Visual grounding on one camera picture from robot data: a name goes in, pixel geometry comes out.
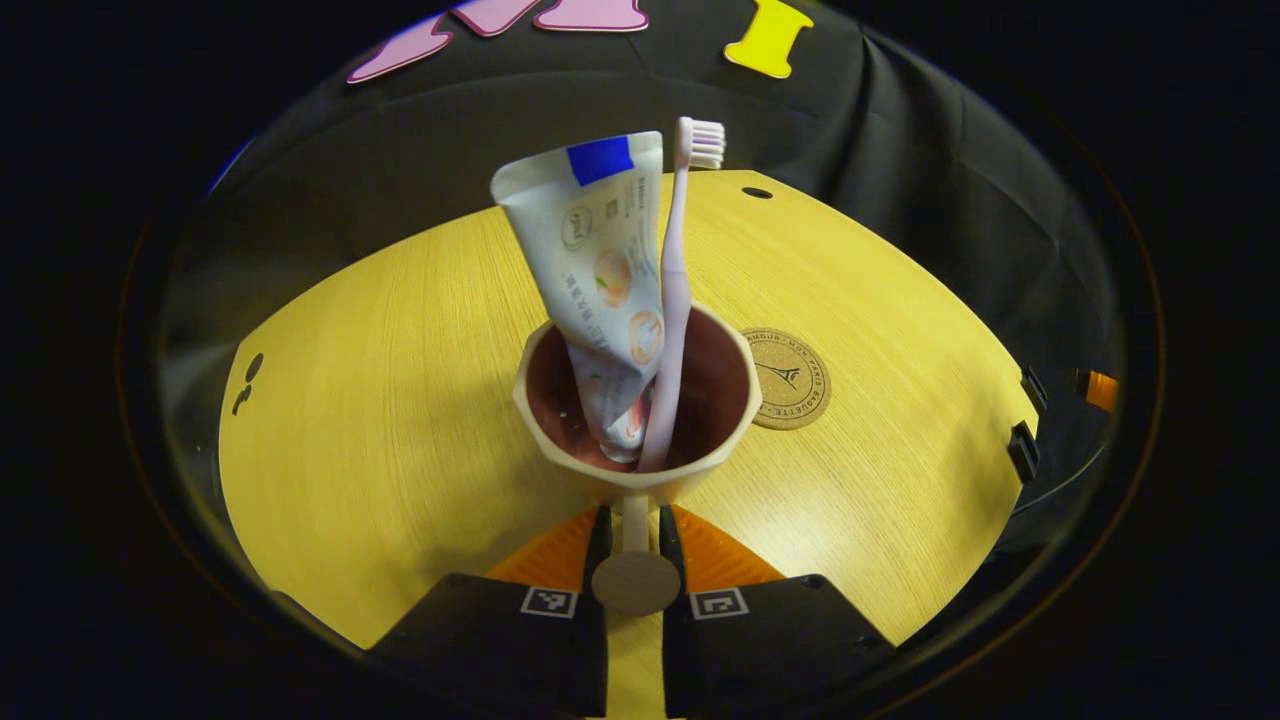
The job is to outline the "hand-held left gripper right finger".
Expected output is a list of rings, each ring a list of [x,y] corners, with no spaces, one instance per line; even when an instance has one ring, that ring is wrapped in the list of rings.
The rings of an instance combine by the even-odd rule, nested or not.
[[[663,612],[669,717],[796,717],[895,656],[832,580],[782,577],[680,506],[660,510],[659,550],[681,578]]]

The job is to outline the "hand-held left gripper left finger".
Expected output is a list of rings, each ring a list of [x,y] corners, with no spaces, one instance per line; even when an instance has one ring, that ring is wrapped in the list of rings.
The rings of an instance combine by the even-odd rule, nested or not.
[[[609,652],[590,578],[613,543],[594,506],[486,575],[440,579],[370,657],[488,717],[603,717]]]

